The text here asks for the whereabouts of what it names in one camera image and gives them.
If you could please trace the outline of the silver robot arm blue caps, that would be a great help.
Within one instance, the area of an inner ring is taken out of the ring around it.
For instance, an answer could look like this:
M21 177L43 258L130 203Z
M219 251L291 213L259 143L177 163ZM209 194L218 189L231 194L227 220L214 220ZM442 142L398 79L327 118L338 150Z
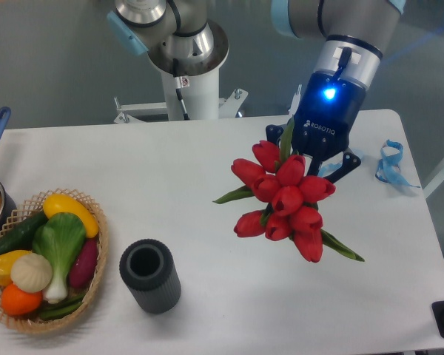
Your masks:
M286 148L310 159L308 173L340 155L336 182L360 165L349 135L404 1L114 1L107 23L130 53L161 74L169 119L218 118L218 71L240 64L256 83L273 59L307 50Z

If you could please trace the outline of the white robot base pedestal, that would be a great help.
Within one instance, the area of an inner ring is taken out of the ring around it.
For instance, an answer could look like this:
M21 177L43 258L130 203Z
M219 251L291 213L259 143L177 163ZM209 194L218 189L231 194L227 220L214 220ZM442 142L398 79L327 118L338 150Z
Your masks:
M115 98L116 124L144 121L215 120L240 117L240 108L249 93L236 88L228 97L219 96L219 69L196 76L175 77L160 72L164 101L121 105Z

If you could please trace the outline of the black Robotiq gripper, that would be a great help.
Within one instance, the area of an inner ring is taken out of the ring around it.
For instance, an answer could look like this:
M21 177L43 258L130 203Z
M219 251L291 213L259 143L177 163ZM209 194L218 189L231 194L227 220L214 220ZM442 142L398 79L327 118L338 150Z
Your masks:
M349 145L349 134L365 99L366 90L352 82L316 72L309 79L295 113L293 150L318 160L328 160ZM280 146L284 125L265 128L266 140ZM336 183L353 172L361 158L351 149L343 152L340 166L326 176Z

